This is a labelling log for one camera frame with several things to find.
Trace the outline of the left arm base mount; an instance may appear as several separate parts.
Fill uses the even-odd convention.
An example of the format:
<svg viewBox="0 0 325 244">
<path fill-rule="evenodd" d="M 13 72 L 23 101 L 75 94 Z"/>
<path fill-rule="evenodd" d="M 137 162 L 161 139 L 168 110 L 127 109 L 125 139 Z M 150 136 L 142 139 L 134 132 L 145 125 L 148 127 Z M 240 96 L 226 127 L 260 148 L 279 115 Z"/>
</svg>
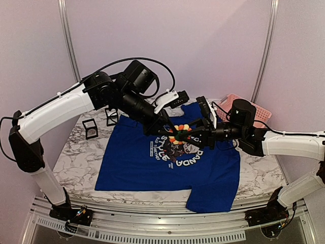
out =
<svg viewBox="0 0 325 244">
<path fill-rule="evenodd" d="M 60 206 L 52 205 L 49 216 L 72 224 L 90 226 L 93 210 L 89 209 L 86 205 L 72 208 L 71 205 L 65 203 Z"/>
</svg>

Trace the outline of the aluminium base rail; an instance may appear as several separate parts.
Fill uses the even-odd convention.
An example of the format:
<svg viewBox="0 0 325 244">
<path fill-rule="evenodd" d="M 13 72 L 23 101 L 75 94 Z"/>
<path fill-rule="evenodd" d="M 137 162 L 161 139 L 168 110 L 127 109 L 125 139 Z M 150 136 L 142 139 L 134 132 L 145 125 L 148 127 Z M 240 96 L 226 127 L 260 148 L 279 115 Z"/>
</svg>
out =
<svg viewBox="0 0 325 244">
<path fill-rule="evenodd" d="M 267 199 L 236 200 L 231 211 L 193 213 L 183 202 L 99 202 L 71 199 L 73 206 L 92 209 L 90 226 L 65 231 L 64 222 L 49 216 L 50 204 L 36 197 L 28 213 L 23 243 L 317 243 L 307 206 L 297 202 L 291 223 L 272 233 L 275 222 L 250 226 L 248 210 L 264 207 Z"/>
</svg>

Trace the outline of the left aluminium frame post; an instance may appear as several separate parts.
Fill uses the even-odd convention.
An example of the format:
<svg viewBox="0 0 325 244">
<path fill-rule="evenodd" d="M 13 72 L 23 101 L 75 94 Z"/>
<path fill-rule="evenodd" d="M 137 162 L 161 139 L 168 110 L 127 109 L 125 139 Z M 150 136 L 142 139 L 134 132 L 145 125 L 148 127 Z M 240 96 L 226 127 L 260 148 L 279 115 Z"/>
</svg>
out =
<svg viewBox="0 0 325 244">
<path fill-rule="evenodd" d="M 74 51 L 73 41 L 72 41 L 72 35 L 69 25 L 69 18 L 68 18 L 68 12 L 67 12 L 67 5 L 65 0 L 58 0 L 58 9 L 59 9 L 59 15 L 60 15 L 60 21 L 61 21 L 61 27 L 63 31 L 63 37 L 66 43 L 66 48 L 68 52 L 68 57 L 70 60 L 72 72 L 75 78 L 76 82 L 79 82 L 81 80 L 79 67 L 77 63 L 77 58 Z"/>
</svg>

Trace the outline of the black brooch display box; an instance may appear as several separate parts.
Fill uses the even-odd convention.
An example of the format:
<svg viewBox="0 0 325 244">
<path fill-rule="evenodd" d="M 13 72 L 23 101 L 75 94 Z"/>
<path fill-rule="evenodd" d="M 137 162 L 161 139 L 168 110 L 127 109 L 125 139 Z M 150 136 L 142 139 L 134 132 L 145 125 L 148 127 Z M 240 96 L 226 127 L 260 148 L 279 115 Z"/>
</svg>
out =
<svg viewBox="0 0 325 244">
<path fill-rule="evenodd" d="M 117 109 L 110 110 L 109 108 L 105 108 L 106 115 L 106 126 L 115 126 L 119 121 L 119 114 Z"/>
</svg>

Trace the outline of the aluminium frame post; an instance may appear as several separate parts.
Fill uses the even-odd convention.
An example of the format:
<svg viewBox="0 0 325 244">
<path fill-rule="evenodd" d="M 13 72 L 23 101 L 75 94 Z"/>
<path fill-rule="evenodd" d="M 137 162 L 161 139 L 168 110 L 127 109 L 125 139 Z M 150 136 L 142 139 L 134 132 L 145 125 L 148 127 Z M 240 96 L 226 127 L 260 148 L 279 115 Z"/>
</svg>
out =
<svg viewBox="0 0 325 244">
<path fill-rule="evenodd" d="M 68 52 L 68 57 L 70 60 L 72 72 L 75 78 L 76 82 L 79 82 L 81 80 L 79 67 L 77 63 L 77 58 L 74 51 L 73 41 L 72 41 L 72 35 L 69 25 L 69 18 L 68 18 L 68 12 L 67 12 L 67 5 L 65 0 L 58 0 L 58 9 L 59 9 L 59 15 L 60 15 L 60 21 L 61 21 L 61 27 L 63 31 L 63 37 L 66 43 L 66 48 Z"/>
<path fill-rule="evenodd" d="M 271 51 L 271 47 L 272 47 L 272 41 L 273 41 L 274 31 L 275 31 L 275 27 L 276 27 L 278 9 L 279 9 L 279 0 L 272 0 L 262 59 L 261 59 L 261 63 L 260 63 L 259 69 L 258 69 L 253 93 L 251 96 L 251 102 L 253 102 L 253 103 L 257 102 L 259 92 L 262 87 L 262 82 L 263 82 L 264 74 L 265 74 L 265 71 L 267 68 L 267 63 L 268 63 L 268 59 L 269 59 L 269 55 L 270 55 L 270 51 Z"/>
</svg>

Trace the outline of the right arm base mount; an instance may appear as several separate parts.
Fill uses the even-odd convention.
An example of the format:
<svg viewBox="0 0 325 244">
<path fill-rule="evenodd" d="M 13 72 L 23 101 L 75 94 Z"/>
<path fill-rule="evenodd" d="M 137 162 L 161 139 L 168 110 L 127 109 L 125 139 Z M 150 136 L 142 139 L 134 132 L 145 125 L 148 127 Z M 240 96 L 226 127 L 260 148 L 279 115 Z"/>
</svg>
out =
<svg viewBox="0 0 325 244">
<path fill-rule="evenodd" d="M 245 221 L 249 227 L 286 219 L 289 212 L 286 207 L 280 204 L 267 204 L 265 207 L 247 210 L 245 212 Z"/>
</svg>

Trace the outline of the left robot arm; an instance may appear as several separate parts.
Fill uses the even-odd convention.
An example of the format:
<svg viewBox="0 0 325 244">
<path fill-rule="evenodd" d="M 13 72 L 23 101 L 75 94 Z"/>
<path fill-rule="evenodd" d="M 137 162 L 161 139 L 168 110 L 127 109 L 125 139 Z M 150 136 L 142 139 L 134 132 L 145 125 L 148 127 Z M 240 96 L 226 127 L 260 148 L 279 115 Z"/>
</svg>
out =
<svg viewBox="0 0 325 244">
<path fill-rule="evenodd" d="M 71 118 L 103 107 L 120 110 L 138 121 L 145 135 L 161 134 L 164 126 L 171 124 L 164 107 L 179 96 L 174 89 L 168 89 L 157 98 L 156 105 L 148 103 L 145 91 L 158 81 L 158 76 L 144 65 L 144 59 L 134 57 L 120 73 L 108 75 L 99 69 L 40 106 L 14 113 L 9 133 L 14 160 L 34 178 L 65 221 L 75 217 L 75 209 L 45 162 L 41 137 Z"/>
</svg>

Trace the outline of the right aluminium frame post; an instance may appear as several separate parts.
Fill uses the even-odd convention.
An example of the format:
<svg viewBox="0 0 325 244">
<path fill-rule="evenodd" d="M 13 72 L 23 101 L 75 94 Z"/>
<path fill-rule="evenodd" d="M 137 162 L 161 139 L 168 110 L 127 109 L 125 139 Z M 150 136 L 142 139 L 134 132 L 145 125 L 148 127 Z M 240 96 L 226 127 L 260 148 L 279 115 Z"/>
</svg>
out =
<svg viewBox="0 0 325 244">
<path fill-rule="evenodd" d="M 274 31 L 275 31 L 275 27 L 276 27 L 278 9 L 279 9 L 279 0 L 272 0 L 262 59 L 261 59 L 261 63 L 260 63 L 259 69 L 258 69 L 253 93 L 251 96 L 251 102 L 253 102 L 253 103 L 257 102 L 259 92 L 262 87 L 262 82 L 263 82 L 264 74 L 265 74 L 265 71 L 267 68 L 267 63 L 268 63 L 268 59 L 269 59 L 269 55 L 270 55 L 270 51 L 271 51 L 271 47 L 272 47 L 272 41 L 273 41 Z"/>
</svg>

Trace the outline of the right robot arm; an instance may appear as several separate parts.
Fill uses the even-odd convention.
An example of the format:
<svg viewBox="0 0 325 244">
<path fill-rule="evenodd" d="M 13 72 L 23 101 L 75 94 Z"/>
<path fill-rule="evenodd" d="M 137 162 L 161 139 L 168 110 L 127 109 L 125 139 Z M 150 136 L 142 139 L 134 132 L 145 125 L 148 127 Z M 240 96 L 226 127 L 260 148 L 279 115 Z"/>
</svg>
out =
<svg viewBox="0 0 325 244">
<path fill-rule="evenodd" d="M 244 99 L 235 99 L 229 111 L 227 122 L 210 119 L 216 112 L 204 97 L 198 97 L 203 118 L 188 125 L 174 126 L 176 140 L 203 148 L 213 148 L 218 141 L 238 140 L 239 148 L 252 156 L 287 155 L 311 158 L 319 161 L 318 170 L 300 177 L 287 186 L 278 188 L 263 209 L 263 218 L 272 222 L 282 214 L 282 210 L 297 200 L 324 188 L 324 132 L 298 133 L 279 132 L 269 127 L 256 128 L 253 124 L 256 107 Z"/>
</svg>

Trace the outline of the blue printed t-shirt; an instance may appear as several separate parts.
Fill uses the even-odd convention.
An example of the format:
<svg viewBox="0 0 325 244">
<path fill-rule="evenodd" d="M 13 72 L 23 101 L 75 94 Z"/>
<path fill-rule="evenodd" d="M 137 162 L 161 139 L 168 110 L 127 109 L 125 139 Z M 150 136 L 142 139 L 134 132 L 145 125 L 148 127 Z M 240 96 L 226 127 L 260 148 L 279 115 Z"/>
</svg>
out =
<svg viewBox="0 0 325 244">
<path fill-rule="evenodd" d="M 240 154 L 230 141 L 214 149 L 173 144 L 145 136 L 140 123 L 121 115 L 109 138 L 95 185 L 97 191 L 190 190 L 186 208 L 226 212 L 240 179 Z"/>
</svg>

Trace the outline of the pink plastic basket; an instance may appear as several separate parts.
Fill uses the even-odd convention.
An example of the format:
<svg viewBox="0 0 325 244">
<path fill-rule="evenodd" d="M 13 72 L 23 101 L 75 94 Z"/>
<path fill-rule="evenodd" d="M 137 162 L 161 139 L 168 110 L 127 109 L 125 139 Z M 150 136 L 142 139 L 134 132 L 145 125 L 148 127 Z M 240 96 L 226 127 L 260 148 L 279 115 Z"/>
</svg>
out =
<svg viewBox="0 0 325 244">
<path fill-rule="evenodd" d="M 272 113 L 267 109 L 236 94 L 228 94 L 217 105 L 216 113 L 223 122 L 228 121 L 227 114 L 229 114 L 230 119 L 238 118 L 241 115 L 244 118 L 241 118 L 240 122 L 244 122 L 244 124 L 253 123 L 252 125 L 256 128 L 264 128 L 272 116 Z"/>
</svg>

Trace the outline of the orange yellow flower brooch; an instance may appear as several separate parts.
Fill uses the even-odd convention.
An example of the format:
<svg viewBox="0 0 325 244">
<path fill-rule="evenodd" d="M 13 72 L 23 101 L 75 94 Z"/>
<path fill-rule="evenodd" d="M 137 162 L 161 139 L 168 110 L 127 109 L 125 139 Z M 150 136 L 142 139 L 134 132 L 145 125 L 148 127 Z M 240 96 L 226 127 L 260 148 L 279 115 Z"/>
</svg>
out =
<svg viewBox="0 0 325 244">
<path fill-rule="evenodd" d="M 174 145 L 182 145 L 185 144 L 185 141 L 180 140 L 180 136 L 184 134 L 185 132 L 189 132 L 192 130 L 192 128 L 188 124 L 184 125 L 175 125 L 175 129 L 177 130 L 176 136 L 169 136 L 169 141 Z"/>
</svg>

